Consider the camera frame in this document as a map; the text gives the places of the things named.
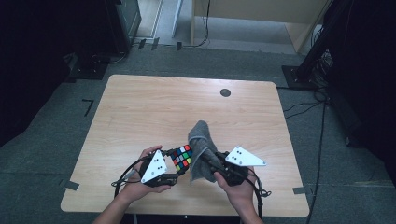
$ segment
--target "cable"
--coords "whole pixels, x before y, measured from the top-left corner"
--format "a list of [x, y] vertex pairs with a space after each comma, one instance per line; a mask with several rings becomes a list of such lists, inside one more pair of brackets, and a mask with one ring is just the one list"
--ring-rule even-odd
[[306, 220], [306, 224], [311, 221], [312, 211], [315, 206], [315, 202], [318, 196], [318, 186], [319, 186], [319, 179], [320, 179], [320, 168], [321, 168], [321, 152], [322, 152], [322, 144], [323, 144], [323, 133], [324, 133], [324, 116], [326, 112], [326, 104], [323, 104], [323, 111], [322, 111], [322, 121], [321, 121], [321, 130], [320, 130], [320, 139], [319, 139], [319, 152], [318, 152], [318, 169], [317, 169], [317, 181], [315, 183], [315, 190], [314, 190], [314, 198], [312, 199], [311, 206], [309, 208], [309, 214]]
[[121, 57], [120, 59], [116, 60], [115, 62], [109, 62], [109, 63], [94, 62], [94, 63], [98, 63], [98, 64], [113, 64], [113, 63], [119, 63], [120, 61], [122, 61], [122, 59], [125, 58], [125, 55], [126, 55], [126, 53], [123, 52], [123, 53], [122, 53], [122, 57]]
[[344, 43], [343, 43], [343, 47], [345, 46], [346, 42], [347, 42], [347, 27], [349, 26], [349, 19], [350, 19], [350, 13], [352, 11], [353, 8], [353, 4], [355, 3], [355, 0], [352, 0], [352, 3], [350, 4], [350, 8], [349, 8], [349, 12], [347, 14], [347, 21], [346, 21], [346, 34], [344, 36]]
[[248, 178], [246, 178], [245, 180], [253, 187], [254, 193], [256, 194], [257, 197], [257, 210], [259, 212], [259, 218], [262, 220], [262, 197], [268, 197], [271, 195], [272, 191], [267, 191], [265, 189], [262, 188], [262, 182], [260, 181], [259, 177], [256, 175], [256, 173], [254, 172], [254, 170], [248, 168], [250, 172], [253, 173], [252, 176], [256, 177], [257, 179], [257, 183], [259, 184], [259, 187], [257, 188], [256, 185], [249, 180]]
[[[322, 15], [322, 13], [323, 13], [324, 10], [327, 9], [326, 6], [330, 6], [330, 5], [332, 4], [332, 2], [333, 2], [333, 0], [332, 0], [329, 4], [325, 4], [325, 5], [323, 6], [322, 10], [321, 10], [320, 13], [318, 14], [318, 17], [319, 17], [320, 15]], [[311, 48], [312, 48], [313, 44], [317, 41], [317, 35], [318, 35], [319, 33], [321, 33], [322, 31], [323, 31], [323, 26], [320, 27], [320, 29], [317, 31], [317, 33], [315, 34], [315, 36], [313, 36], [313, 35], [314, 35], [314, 31], [312, 31], [312, 34], [311, 34]]]
[[289, 109], [285, 109], [283, 112], [288, 112], [288, 111], [290, 111], [291, 109], [293, 109], [295, 106], [298, 106], [298, 105], [315, 105], [315, 104], [317, 104], [318, 102], [314, 102], [314, 103], [300, 103], [300, 104], [297, 104], [297, 105], [292, 105]]
[[300, 112], [300, 113], [296, 113], [296, 114], [293, 114], [293, 115], [290, 115], [290, 116], [288, 116], [288, 117], [285, 117], [285, 119], [289, 119], [289, 118], [292, 118], [292, 117], [294, 117], [294, 116], [301, 115], [301, 114], [307, 112], [308, 110], [310, 110], [311, 108], [313, 108], [313, 107], [315, 107], [315, 106], [317, 106], [317, 105], [320, 105], [320, 104], [322, 104], [322, 102], [318, 102], [318, 103], [316, 103], [316, 104], [314, 104], [314, 105], [311, 105], [311, 106], [309, 106], [305, 111]]
[[277, 90], [287, 90], [287, 91], [312, 91], [310, 89], [294, 89], [290, 87], [276, 87]]
[[146, 160], [146, 159], [148, 159], [148, 158], [149, 158], [149, 156], [145, 156], [145, 157], [142, 157], [142, 158], [140, 158], [139, 160], [135, 161], [134, 163], [132, 163], [132, 165], [130, 165], [130, 166], [124, 171], [124, 173], [122, 173], [120, 179], [119, 179], [118, 181], [113, 182], [113, 183], [111, 184], [111, 186], [113, 186], [113, 184], [116, 183], [115, 186], [113, 186], [113, 187], [116, 188], [116, 189], [114, 190], [114, 198], [117, 197], [117, 195], [119, 194], [120, 186], [121, 186], [121, 183], [122, 183], [121, 180], [123, 180], [123, 178], [124, 178], [124, 177], [126, 176], [126, 174], [129, 172], [129, 170], [131, 170], [132, 168], [134, 168], [134, 166], [136, 166], [139, 162], [144, 161], [144, 160]]
[[195, 46], [186, 46], [185, 48], [199, 48], [201, 47], [206, 40], [209, 38], [209, 28], [207, 26], [207, 21], [209, 19], [209, 9], [210, 9], [210, 0], [207, 2], [207, 10], [206, 10], [206, 19], [204, 20], [203, 18], [203, 22], [204, 22], [204, 27], [206, 29], [206, 35], [204, 37], [204, 40], [199, 44], [199, 45], [195, 45]]

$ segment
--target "black cable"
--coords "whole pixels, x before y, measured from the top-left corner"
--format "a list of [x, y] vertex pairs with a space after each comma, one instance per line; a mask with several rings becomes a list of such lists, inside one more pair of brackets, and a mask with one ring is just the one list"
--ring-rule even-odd
[[94, 63], [97, 63], [97, 64], [113, 64], [113, 63], [119, 63], [120, 61], [122, 61], [122, 59], [125, 58], [125, 56], [126, 56], [126, 53], [123, 52], [123, 53], [122, 53], [122, 56], [121, 56], [118, 60], [116, 60], [116, 61], [114, 61], [114, 62], [101, 63], [101, 62], [96, 62], [96, 61], [94, 61]]
[[276, 87], [277, 90], [287, 90], [287, 91], [312, 91], [312, 89], [294, 89], [290, 87]]
[[321, 130], [320, 130], [320, 139], [319, 139], [319, 152], [318, 152], [318, 169], [317, 169], [317, 181], [315, 183], [315, 190], [314, 190], [314, 198], [312, 199], [311, 206], [309, 208], [309, 214], [306, 220], [306, 224], [311, 221], [312, 212], [315, 206], [315, 202], [318, 196], [318, 186], [319, 186], [319, 179], [320, 179], [320, 161], [321, 161], [321, 152], [322, 152], [322, 144], [323, 144], [323, 133], [324, 133], [324, 116], [326, 112], [326, 104], [323, 104], [323, 111], [322, 111], [322, 121], [321, 121]]
[[315, 36], [314, 36], [314, 31], [312, 31], [312, 35], [311, 35], [311, 48], [312, 48], [312, 46], [314, 45], [314, 43], [317, 41], [317, 36], [318, 36], [318, 34], [320, 34], [321, 32], [323, 31], [323, 26], [322, 27], [320, 27], [320, 29], [317, 31], [317, 33], [315, 34]]
[[206, 29], [206, 35], [205, 35], [203, 41], [202, 41], [199, 45], [195, 45], [195, 46], [186, 46], [185, 48], [188, 48], [188, 47], [199, 48], [199, 47], [201, 47], [201, 46], [206, 42], [206, 40], [209, 38], [209, 28], [207, 27], [207, 21], [208, 21], [208, 19], [209, 19], [209, 9], [210, 9], [210, 0], [207, 2], [206, 19], [205, 19], [206, 22], [204, 21], [204, 27], [205, 27], [205, 29]]
[[346, 21], [346, 34], [344, 35], [344, 43], [343, 43], [343, 47], [345, 46], [346, 42], [347, 42], [347, 29], [349, 26], [349, 20], [350, 20], [350, 13], [352, 11], [353, 8], [353, 4], [355, 3], [355, 0], [352, 0], [352, 3], [350, 4], [350, 8], [349, 8], [349, 12], [347, 14], [347, 21]]
[[257, 197], [257, 210], [259, 212], [259, 218], [262, 220], [262, 196], [260, 195], [259, 189], [254, 185], [251, 180], [246, 178], [246, 181], [253, 187], [254, 193], [256, 194]]
[[117, 195], [119, 194], [119, 192], [120, 192], [120, 187], [121, 187], [121, 183], [124, 182], [124, 181], [123, 181], [123, 178], [126, 176], [126, 174], [127, 174], [132, 168], [134, 168], [134, 166], [136, 166], [139, 162], [144, 161], [144, 160], [146, 160], [146, 159], [148, 159], [148, 158], [150, 158], [150, 156], [142, 157], [142, 158], [140, 158], [139, 160], [137, 160], [137, 161], [135, 161], [134, 163], [132, 163], [132, 165], [130, 165], [130, 166], [124, 171], [124, 173], [122, 173], [120, 179], [119, 179], [118, 181], [113, 182], [113, 183], [111, 184], [111, 186], [115, 185], [115, 186], [113, 186], [113, 187], [116, 188], [116, 189], [114, 190], [114, 198], [117, 197]]
[[315, 107], [315, 106], [317, 106], [317, 105], [320, 105], [320, 104], [322, 104], [322, 102], [318, 102], [318, 103], [316, 103], [316, 104], [314, 104], [314, 105], [311, 105], [311, 106], [309, 106], [305, 111], [300, 112], [300, 113], [296, 113], [296, 114], [293, 114], [293, 115], [290, 115], [290, 116], [288, 116], [288, 117], [285, 117], [285, 119], [289, 119], [289, 118], [292, 118], [292, 117], [294, 117], [294, 116], [301, 115], [301, 114], [307, 112], [308, 110], [310, 110], [311, 108], [313, 108], [313, 107]]
[[299, 106], [299, 105], [315, 105], [315, 104], [317, 104], [318, 102], [314, 102], [314, 103], [300, 103], [300, 104], [297, 104], [297, 105], [292, 105], [289, 109], [285, 109], [285, 110], [283, 110], [283, 112], [288, 112], [288, 111], [290, 111], [291, 109], [293, 109], [295, 106]]

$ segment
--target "table leg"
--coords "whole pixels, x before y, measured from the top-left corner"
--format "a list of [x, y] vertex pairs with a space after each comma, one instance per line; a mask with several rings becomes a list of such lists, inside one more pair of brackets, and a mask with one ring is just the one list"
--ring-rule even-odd
[[191, 45], [194, 46], [194, 32], [195, 32], [195, 0], [192, 0], [191, 12]]
[[176, 12], [175, 12], [174, 26], [173, 26], [173, 30], [172, 30], [172, 37], [175, 37], [175, 30], [176, 30], [176, 27], [177, 27], [177, 20], [178, 20], [178, 16], [180, 15], [180, 10], [181, 10], [182, 6], [183, 6], [183, 0], [178, 0]]

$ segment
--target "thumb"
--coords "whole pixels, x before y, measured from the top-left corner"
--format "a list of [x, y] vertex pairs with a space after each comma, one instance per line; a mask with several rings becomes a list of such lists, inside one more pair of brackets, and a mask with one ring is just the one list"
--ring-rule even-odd
[[227, 185], [227, 182], [225, 181], [224, 177], [219, 172], [215, 172], [213, 176], [216, 178], [216, 181], [218, 181], [218, 185], [221, 188], [224, 188]]
[[169, 186], [169, 185], [162, 185], [162, 186], [159, 186], [156, 188], [156, 192], [161, 193], [161, 192], [166, 191], [167, 189], [170, 189], [170, 188], [171, 188], [171, 186]]

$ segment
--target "black tape mark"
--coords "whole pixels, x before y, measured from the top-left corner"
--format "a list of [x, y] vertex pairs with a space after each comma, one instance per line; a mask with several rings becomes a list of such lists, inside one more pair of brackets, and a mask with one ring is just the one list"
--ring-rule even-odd
[[181, 47], [182, 47], [182, 43], [181, 42], [177, 42], [176, 50], [177, 51], [181, 50]]
[[82, 99], [83, 102], [91, 102], [90, 106], [88, 106], [87, 112], [85, 112], [84, 117], [87, 117], [88, 113], [90, 113], [91, 107], [93, 105], [93, 100], [86, 100], [86, 99]]
[[158, 47], [158, 42], [160, 42], [160, 38], [159, 38], [159, 37], [157, 37], [157, 38], [154, 39], [154, 43], [152, 43], [151, 50], [157, 49], [157, 47]]
[[142, 39], [139, 43], [139, 49], [142, 49], [143, 47], [145, 47], [146, 44], [146, 39]]
[[306, 189], [305, 187], [293, 188], [293, 192], [294, 194], [306, 194], [306, 195], [312, 194], [310, 188]]
[[59, 183], [59, 186], [66, 189], [78, 190], [79, 184], [70, 180], [63, 179], [61, 180], [61, 183]]

